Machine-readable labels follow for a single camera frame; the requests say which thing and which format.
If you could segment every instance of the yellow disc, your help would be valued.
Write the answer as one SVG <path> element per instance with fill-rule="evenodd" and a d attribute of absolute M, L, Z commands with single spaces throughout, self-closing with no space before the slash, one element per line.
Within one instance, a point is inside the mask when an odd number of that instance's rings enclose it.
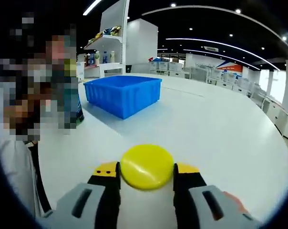
<path fill-rule="evenodd" d="M 121 160 L 122 176 L 130 186 L 138 189 L 163 186 L 172 176 L 173 169 L 172 156 L 160 146 L 134 146 Z"/>

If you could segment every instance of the person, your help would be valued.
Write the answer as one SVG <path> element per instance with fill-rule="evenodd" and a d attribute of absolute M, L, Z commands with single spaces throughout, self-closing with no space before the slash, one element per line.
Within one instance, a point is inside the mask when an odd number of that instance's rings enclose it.
<path fill-rule="evenodd" d="M 57 103 L 59 125 L 76 126 L 71 114 L 77 103 L 66 100 L 77 95 L 76 73 L 67 68 L 76 66 L 75 19 L 69 7 L 61 13 L 63 1 L 11 1 L 9 9 L 7 4 L 0 3 L 0 12 L 5 8 L 9 15 L 0 27 L 0 163 L 14 193 L 38 217 L 35 168 L 24 141 L 39 141 L 41 114 L 50 100 Z"/>

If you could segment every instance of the black ceiling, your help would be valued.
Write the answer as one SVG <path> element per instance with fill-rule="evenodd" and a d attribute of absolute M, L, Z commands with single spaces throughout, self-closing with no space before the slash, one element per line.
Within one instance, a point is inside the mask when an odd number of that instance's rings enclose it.
<path fill-rule="evenodd" d="M 99 32 L 102 12 L 117 1 L 104 0 L 87 16 L 82 17 L 81 23 L 77 25 L 78 52 L 81 52 L 80 46 L 85 46 L 87 41 Z M 81 7 L 85 11 L 93 0 L 81 2 Z M 129 7 L 129 21 L 142 18 L 158 26 L 158 48 L 167 48 L 165 53 L 186 53 L 183 49 L 205 51 L 201 46 L 210 46 L 218 48 L 221 55 L 250 64 L 260 61 L 257 57 L 224 45 L 198 41 L 166 40 L 166 38 L 196 38 L 230 44 L 267 60 L 278 57 L 288 59 L 288 47 L 277 36 L 251 20 L 232 13 L 212 9 L 188 8 L 166 10 L 142 16 L 143 13 L 169 7 L 173 2 L 177 6 L 203 5 L 228 10 L 241 9 L 242 14 L 263 23 L 281 36 L 288 36 L 288 0 L 276 2 L 269 0 L 130 0 Z M 283 62 L 273 64 L 280 69 L 285 69 Z M 262 64 L 262 66 L 258 64 L 256 67 L 274 69 L 269 64 Z"/>

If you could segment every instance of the white tabletop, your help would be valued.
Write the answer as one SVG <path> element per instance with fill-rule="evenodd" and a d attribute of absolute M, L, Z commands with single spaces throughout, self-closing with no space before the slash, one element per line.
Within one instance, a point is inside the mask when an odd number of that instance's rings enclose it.
<path fill-rule="evenodd" d="M 70 135 L 41 131 L 41 177 L 51 207 L 87 182 L 101 163 L 150 143 L 166 148 L 175 162 L 197 166 L 208 185 L 240 198 L 257 219 L 267 219 L 288 189 L 288 148 L 263 111 L 225 88 L 137 75 L 163 79 L 159 102 L 121 120 L 89 104 L 79 84 L 84 122 Z M 172 185 L 142 192 L 122 181 L 118 228 L 176 228 Z"/>

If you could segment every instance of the blue storage box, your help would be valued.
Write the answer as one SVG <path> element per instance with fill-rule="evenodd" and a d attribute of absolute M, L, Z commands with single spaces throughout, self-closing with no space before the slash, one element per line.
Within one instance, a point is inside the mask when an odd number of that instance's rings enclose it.
<path fill-rule="evenodd" d="M 111 76 L 84 83 L 88 102 L 126 119 L 160 99 L 161 79 Z"/>

